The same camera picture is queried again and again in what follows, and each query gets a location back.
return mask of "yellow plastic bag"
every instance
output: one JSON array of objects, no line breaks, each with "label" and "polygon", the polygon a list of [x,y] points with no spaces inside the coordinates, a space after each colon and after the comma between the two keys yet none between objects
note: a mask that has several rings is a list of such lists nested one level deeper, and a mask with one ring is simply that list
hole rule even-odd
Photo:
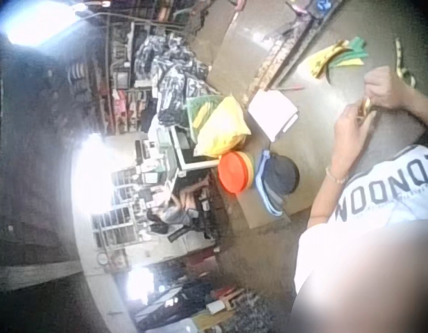
[{"label": "yellow plastic bag", "polygon": [[234,97],[223,99],[198,134],[194,156],[218,157],[250,135],[243,110]]}]

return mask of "hand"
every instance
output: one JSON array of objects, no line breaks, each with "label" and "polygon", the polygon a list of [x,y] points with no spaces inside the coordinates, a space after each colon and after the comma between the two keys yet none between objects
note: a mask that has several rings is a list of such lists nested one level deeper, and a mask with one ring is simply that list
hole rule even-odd
[{"label": "hand", "polygon": [[359,107],[360,104],[347,105],[334,126],[334,148],[330,171],[338,179],[348,175],[351,166],[360,155],[375,117],[375,111],[371,112],[359,125],[357,121]]},{"label": "hand", "polygon": [[374,105],[401,108],[407,89],[406,83],[388,66],[378,67],[365,75],[365,96]]}]

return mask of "green fabric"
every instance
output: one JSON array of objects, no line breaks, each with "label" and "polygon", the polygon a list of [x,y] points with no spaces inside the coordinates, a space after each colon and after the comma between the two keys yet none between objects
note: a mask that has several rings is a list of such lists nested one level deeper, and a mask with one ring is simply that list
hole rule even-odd
[{"label": "green fabric", "polygon": [[368,54],[365,52],[365,50],[363,49],[363,46],[365,44],[365,40],[361,37],[355,37],[353,38],[348,47],[350,48],[349,51],[343,52],[342,54],[336,56],[333,61],[331,61],[329,63],[329,67],[335,67],[337,66],[340,62],[345,61],[345,60],[351,60],[351,59],[357,59],[357,58],[367,58]]}]

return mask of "yellow fabric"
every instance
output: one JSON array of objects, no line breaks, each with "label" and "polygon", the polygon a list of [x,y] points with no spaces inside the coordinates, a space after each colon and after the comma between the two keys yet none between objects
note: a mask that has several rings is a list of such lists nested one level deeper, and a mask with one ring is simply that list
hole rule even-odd
[{"label": "yellow fabric", "polygon": [[335,67],[340,67],[340,66],[363,66],[365,63],[360,59],[349,59],[349,60],[344,60],[341,61],[340,63],[338,63],[337,65],[335,65]]},{"label": "yellow fabric", "polygon": [[318,78],[322,72],[323,68],[327,63],[337,54],[348,50],[349,42],[347,40],[341,40],[338,43],[327,47],[319,52],[316,52],[313,55],[310,55],[305,59],[305,64],[308,67],[308,70],[311,72],[311,75],[314,78]]},{"label": "yellow fabric", "polygon": [[234,97],[226,97],[201,128],[194,156],[221,156],[231,151],[246,135],[250,135],[250,130],[241,106]]}]

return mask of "person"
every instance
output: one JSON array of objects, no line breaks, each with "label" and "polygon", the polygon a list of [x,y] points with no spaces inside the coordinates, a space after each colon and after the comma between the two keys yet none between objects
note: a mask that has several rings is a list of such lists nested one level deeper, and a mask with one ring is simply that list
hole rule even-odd
[{"label": "person", "polygon": [[[428,127],[428,97],[389,67],[370,71],[364,81],[364,94],[372,105],[405,109]],[[360,106],[348,105],[335,124],[331,163],[299,240],[297,292],[317,266],[346,251],[360,236],[396,223],[428,219],[428,147],[410,145],[348,179],[379,112],[371,112],[360,124]]]},{"label": "person", "polygon": [[198,210],[194,198],[194,192],[209,187],[209,175],[196,184],[185,187],[179,193],[179,198],[171,194],[171,204],[165,205],[156,214],[151,210],[146,212],[149,221],[165,222],[169,225],[183,224],[190,226],[193,219],[198,218]]}]

